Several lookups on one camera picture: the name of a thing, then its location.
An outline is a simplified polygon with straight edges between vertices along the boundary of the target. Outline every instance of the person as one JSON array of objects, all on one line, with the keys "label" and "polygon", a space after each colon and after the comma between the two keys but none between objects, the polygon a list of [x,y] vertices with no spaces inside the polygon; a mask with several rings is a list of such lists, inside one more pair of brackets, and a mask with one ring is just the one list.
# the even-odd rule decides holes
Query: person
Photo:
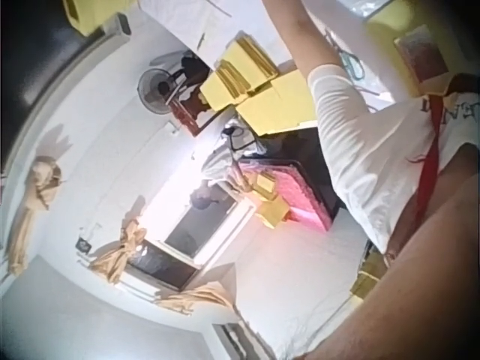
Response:
[{"label": "person", "polygon": [[310,87],[334,190],[391,266],[364,304],[299,359],[449,359],[479,320],[478,89],[444,109],[438,178],[418,219],[419,159],[434,139],[430,98],[370,113],[301,0],[262,1]]},{"label": "person", "polygon": [[250,192],[252,187],[239,166],[239,159],[266,152],[252,132],[236,118],[223,129],[222,137],[224,141],[202,166],[200,186],[190,195],[190,203],[196,209],[207,209],[228,196],[238,200],[241,194]]}]

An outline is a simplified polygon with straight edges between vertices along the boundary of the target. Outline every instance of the pink fabric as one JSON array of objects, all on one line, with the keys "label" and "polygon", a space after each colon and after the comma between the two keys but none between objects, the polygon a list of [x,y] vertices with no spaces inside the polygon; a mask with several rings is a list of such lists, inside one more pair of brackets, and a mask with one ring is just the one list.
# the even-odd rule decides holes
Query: pink fabric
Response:
[{"label": "pink fabric", "polygon": [[317,200],[314,192],[294,166],[269,166],[242,164],[245,173],[267,172],[276,180],[275,190],[290,206],[287,219],[297,221],[324,233],[332,226],[332,219],[325,206]]}]

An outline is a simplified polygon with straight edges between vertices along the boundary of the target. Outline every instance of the curtain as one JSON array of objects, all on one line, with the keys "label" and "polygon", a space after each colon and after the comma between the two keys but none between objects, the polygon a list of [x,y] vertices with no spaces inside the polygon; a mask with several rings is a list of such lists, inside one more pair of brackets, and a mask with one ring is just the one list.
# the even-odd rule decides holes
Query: curtain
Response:
[{"label": "curtain", "polygon": [[147,233],[139,228],[138,220],[131,220],[121,229],[120,246],[95,259],[88,267],[94,273],[103,276],[111,284],[117,284],[127,266],[128,259],[137,251]]},{"label": "curtain", "polygon": [[184,315],[191,315],[194,305],[200,302],[221,305],[237,314],[231,295],[218,282],[155,300],[156,305]]},{"label": "curtain", "polygon": [[37,157],[28,174],[25,196],[8,248],[8,271],[19,276],[27,268],[26,250],[38,212],[48,211],[62,183],[62,171],[52,157]]}]

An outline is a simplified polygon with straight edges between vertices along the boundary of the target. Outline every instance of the electrical outlet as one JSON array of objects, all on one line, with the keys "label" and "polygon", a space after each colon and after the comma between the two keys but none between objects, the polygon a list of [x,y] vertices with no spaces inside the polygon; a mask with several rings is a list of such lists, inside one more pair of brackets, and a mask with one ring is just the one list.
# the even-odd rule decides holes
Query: electrical outlet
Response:
[{"label": "electrical outlet", "polygon": [[79,237],[76,244],[75,248],[82,254],[88,255],[90,250],[92,249],[92,246],[88,241],[86,241],[84,238]]}]

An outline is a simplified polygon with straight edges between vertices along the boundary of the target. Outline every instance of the red strap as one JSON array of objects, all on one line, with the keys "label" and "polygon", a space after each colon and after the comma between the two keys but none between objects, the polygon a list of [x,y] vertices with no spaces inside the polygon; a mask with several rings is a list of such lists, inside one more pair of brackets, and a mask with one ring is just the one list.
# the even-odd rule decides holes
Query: red strap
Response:
[{"label": "red strap", "polygon": [[423,168],[421,169],[420,181],[418,182],[417,191],[417,212],[415,216],[415,224],[418,229],[422,224],[422,220],[427,211],[428,203],[434,193],[435,184],[438,179],[439,168],[439,137],[440,124],[443,117],[443,97],[429,96],[430,113],[434,131],[434,138],[430,149],[424,159]]}]

